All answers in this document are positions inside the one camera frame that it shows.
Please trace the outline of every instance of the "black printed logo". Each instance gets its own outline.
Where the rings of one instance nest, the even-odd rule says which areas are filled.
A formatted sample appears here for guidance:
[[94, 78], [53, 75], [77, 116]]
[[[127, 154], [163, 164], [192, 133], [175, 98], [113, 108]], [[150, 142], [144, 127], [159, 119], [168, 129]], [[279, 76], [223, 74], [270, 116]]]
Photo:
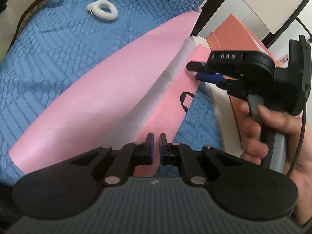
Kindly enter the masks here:
[[193, 93], [190, 93], [190, 92], [183, 92], [183, 93], [180, 95], [180, 102], [181, 102], [182, 108], [183, 108], [183, 110], [187, 113], [187, 112], [188, 112], [188, 108], [183, 104], [183, 103], [184, 103], [184, 100], [185, 100], [185, 98], [186, 98], [186, 95], [189, 95], [189, 96], [191, 96], [192, 98], [194, 98], [194, 94], [193, 94]]

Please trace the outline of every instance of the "human hand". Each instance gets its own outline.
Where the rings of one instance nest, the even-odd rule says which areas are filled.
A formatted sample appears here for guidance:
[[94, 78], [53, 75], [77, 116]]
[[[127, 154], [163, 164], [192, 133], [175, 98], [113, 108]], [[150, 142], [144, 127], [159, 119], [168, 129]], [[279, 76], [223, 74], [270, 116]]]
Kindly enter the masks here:
[[[241, 158], [260, 165], [261, 160], [268, 154], [268, 146], [256, 139], [260, 135], [261, 127], [249, 117], [250, 110], [247, 103], [241, 105], [241, 112], [247, 117], [242, 131], [241, 145], [244, 153]], [[284, 167], [286, 175], [297, 150], [302, 119], [271, 111], [263, 105], [258, 106], [258, 114], [264, 124], [288, 135], [288, 157]], [[306, 125], [301, 152], [291, 179], [297, 185], [299, 192], [294, 215], [300, 224], [304, 224], [312, 217], [312, 130], [309, 125]]]

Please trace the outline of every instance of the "blue fabric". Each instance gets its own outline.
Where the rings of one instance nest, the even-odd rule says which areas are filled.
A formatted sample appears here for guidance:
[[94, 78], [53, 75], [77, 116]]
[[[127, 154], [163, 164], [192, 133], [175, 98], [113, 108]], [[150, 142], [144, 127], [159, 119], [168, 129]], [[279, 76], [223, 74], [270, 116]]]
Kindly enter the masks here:
[[113, 22], [87, 13], [96, 0], [48, 0], [0, 63], [0, 182], [22, 173], [9, 149], [36, 117], [71, 84], [134, 39], [203, 0], [109, 0]]
[[[173, 143], [186, 144], [192, 150], [201, 151], [205, 144], [224, 150], [222, 142], [211, 97], [205, 83], [201, 82]], [[176, 166], [160, 165], [154, 177], [178, 176], [179, 171]]]

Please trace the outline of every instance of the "black cable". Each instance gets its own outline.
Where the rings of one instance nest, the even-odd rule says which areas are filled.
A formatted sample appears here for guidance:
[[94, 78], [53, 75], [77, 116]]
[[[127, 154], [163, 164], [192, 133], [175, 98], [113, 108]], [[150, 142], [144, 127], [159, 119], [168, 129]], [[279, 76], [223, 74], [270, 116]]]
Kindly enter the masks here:
[[305, 99], [305, 104], [303, 106], [303, 111], [302, 111], [302, 124], [301, 124], [301, 132], [300, 132], [298, 147], [297, 147], [296, 153], [294, 155], [294, 159], [291, 162], [291, 166], [289, 167], [289, 170], [288, 170], [288, 173], [287, 173], [288, 177], [290, 177], [291, 174], [293, 173], [294, 167], [295, 167], [295, 165], [297, 163], [297, 160], [298, 160], [298, 157], [299, 157], [299, 154], [300, 154], [300, 151], [301, 151], [303, 138], [305, 136], [306, 111], [307, 111], [307, 99]]
[[309, 31], [309, 29], [305, 26], [305, 24], [298, 18], [296, 17], [296, 20], [298, 21], [299, 24], [301, 24], [301, 26], [306, 30], [306, 32], [310, 35], [310, 38], [308, 39], [308, 44], [311, 44], [312, 43], [312, 34], [311, 32]]

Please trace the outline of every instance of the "finger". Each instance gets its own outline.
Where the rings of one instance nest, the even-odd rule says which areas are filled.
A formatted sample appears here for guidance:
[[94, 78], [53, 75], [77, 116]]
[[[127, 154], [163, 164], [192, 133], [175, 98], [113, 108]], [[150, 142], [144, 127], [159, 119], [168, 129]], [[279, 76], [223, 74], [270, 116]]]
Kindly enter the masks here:
[[243, 123], [243, 133], [250, 138], [258, 137], [261, 133], [261, 127], [252, 118], [247, 118]]
[[251, 155], [248, 155], [246, 153], [242, 153], [241, 154], [241, 158], [248, 161], [248, 162], [251, 162], [251, 163], [254, 163], [254, 164], [257, 164], [257, 165], [260, 165], [261, 164], [261, 159], [260, 158], [256, 158], [256, 157], [253, 157]]
[[269, 152], [268, 145], [259, 142], [255, 138], [245, 139], [241, 143], [244, 152], [248, 155], [260, 159], [263, 159], [268, 155]]
[[241, 103], [241, 112], [245, 117], [250, 116], [250, 110], [249, 110], [249, 105], [246, 102]]
[[267, 126], [280, 132], [286, 134], [297, 134], [301, 131], [302, 119], [299, 117], [271, 111], [264, 105], [258, 105], [258, 113]]

